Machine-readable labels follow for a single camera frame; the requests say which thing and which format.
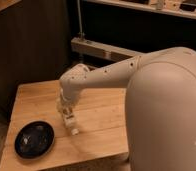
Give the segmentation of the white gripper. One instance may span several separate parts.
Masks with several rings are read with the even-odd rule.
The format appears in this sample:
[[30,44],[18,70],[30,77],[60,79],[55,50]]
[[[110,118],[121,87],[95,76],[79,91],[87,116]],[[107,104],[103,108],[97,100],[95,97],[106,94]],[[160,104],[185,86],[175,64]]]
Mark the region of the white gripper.
[[57,110],[64,115],[71,115],[73,113],[73,107],[75,102],[69,101],[64,97],[63,90],[60,90],[59,97],[57,99]]

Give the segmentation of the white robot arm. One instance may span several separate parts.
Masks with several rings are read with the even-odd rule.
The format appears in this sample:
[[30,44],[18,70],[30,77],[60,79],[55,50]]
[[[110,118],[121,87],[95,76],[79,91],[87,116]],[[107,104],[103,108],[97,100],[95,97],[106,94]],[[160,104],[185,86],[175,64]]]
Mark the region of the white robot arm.
[[59,110],[86,88],[124,88],[132,171],[196,171],[196,51],[174,47],[139,54],[95,70],[78,64],[60,77]]

